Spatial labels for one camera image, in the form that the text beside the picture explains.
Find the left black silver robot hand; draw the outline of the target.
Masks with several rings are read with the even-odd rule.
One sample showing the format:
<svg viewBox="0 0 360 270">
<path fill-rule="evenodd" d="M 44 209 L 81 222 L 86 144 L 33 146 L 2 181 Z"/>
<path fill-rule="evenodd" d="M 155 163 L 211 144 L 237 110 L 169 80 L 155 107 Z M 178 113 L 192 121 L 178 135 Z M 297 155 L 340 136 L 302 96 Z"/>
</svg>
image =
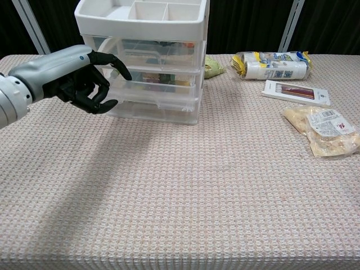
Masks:
<svg viewBox="0 0 360 270">
<path fill-rule="evenodd" d="M 56 96 L 88 113 L 104 114 L 118 101 L 105 101 L 110 83 L 98 70 L 99 65 L 111 65 L 125 80 L 132 80 L 127 67 L 115 55 L 86 45 L 74 45 L 25 62 L 8 74 L 27 87 L 34 102 Z"/>
</svg>

